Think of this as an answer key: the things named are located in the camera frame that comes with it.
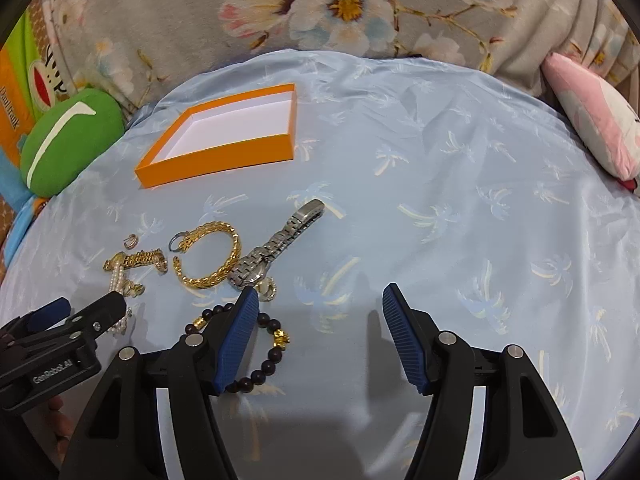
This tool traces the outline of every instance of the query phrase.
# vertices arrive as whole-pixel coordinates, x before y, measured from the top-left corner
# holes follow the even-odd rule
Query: gold bracelet
[[[222,282],[226,279],[229,271],[235,266],[240,259],[240,251],[242,245],[240,243],[240,237],[231,224],[226,222],[208,222],[199,227],[196,227],[193,231],[184,231],[175,235],[169,242],[169,250],[172,253],[185,253],[189,248],[200,240],[203,236],[211,233],[222,231],[228,233],[231,236],[233,246],[231,247],[231,253],[229,254],[226,262],[215,272],[212,272],[209,276],[203,278],[188,278],[182,273],[182,264],[178,256],[174,256],[174,270],[180,278],[181,282],[190,286],[191,288],[209,288]],[[172,244],[178,239],[182,238],[182,241],[178,244],[177,249],[172,248]]]

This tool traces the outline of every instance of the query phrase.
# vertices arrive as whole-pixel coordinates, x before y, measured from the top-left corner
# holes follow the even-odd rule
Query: floral blanket
[[[130,112],[197,73],[282,48],[423,56],[535,95],[550,51],[614,84],[640,59],[611,0],[44,0],[43,9],[67,87],[103,88]]]

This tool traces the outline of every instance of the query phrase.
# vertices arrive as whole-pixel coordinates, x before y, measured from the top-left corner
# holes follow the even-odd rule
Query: orange box
[[[293,160],[296,86],[252,90],[187,108],[136,166],[143,187]]]

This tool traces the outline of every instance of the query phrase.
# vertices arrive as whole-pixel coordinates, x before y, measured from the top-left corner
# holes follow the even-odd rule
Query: green pillow
[[[20,156],[22,179],[34,194],[53,196],[123,133],[118,103],[105,92],[82,90],[55,105],[33,127]]]

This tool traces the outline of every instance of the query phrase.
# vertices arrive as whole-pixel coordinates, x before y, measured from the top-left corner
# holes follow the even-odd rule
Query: yellow flower center
[[[605,59],[605,57],[606,57],[606,56],[605,56],[604,52],[603,52],[603,51],[599,51],[599,53],[597,53],[597,54],[596,54],[596,57],[595,57],[595,59],[593,60],[593,62],[594,62],[596,65],[600,66],[600,65],[602,65],[602,64],[604,63],[604,59]]]
[[[354,22],[362,16],[362,0],[334,0],[327,5],[336,18]]]

